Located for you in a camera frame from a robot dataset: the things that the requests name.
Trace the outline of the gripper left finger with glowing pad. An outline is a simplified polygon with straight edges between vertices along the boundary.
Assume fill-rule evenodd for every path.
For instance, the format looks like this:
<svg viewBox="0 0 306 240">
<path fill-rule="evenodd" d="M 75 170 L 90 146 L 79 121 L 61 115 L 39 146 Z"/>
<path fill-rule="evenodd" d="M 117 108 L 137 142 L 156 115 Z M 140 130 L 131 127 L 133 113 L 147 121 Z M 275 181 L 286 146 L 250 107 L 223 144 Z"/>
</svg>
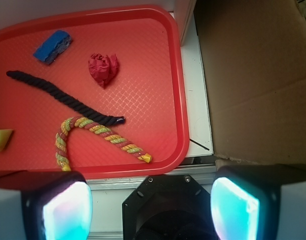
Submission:
<svg viewBox="0 0 306 240">
<path fill-rule="evenodd" d="M 91 188 L 77 171 L 0 171 L 0 240 L 86 240 Z"/>
</svg>

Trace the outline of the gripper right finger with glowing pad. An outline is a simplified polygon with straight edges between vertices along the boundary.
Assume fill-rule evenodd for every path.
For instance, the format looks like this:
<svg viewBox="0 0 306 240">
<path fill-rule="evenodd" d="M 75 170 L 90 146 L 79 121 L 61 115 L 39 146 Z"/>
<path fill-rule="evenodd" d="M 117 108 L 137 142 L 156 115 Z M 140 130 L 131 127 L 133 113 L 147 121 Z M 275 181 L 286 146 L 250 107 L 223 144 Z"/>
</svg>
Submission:
<svg viewBox="0 0 306 240">
<path fill-rule="evenodd" d="M 306 164 L 222 166 L 210 209 L 221 240 L 306 240 Z"/>
</svg>

